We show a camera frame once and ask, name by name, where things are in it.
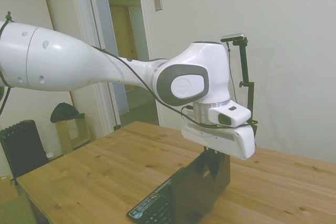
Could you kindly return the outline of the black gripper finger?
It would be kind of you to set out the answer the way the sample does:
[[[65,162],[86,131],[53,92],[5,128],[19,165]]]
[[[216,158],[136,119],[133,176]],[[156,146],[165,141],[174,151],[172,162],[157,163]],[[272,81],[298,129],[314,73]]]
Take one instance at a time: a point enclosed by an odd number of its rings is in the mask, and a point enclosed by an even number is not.
[[[215,180],[217,178],[219,167],[220,167],[220,154],[219,154],[219,152],[214,151],[214,154],[213,154],[213,171],[212,171],[213,180]]]
[[[212,150],[209,148],[205,149],[205,159],[206,159],[206,163],[207,163],[207,167],[210,171],[210,173],[212,174]]]

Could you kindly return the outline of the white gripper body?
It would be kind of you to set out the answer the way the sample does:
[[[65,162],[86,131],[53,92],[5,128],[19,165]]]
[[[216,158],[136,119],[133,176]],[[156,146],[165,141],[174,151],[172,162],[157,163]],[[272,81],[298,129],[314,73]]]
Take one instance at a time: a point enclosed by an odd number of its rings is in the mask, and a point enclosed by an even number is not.
[[[252,157],[255,152],[255,136],[250,125],[209,129],[182,116],[181,132],[187,140],[243,160]]]

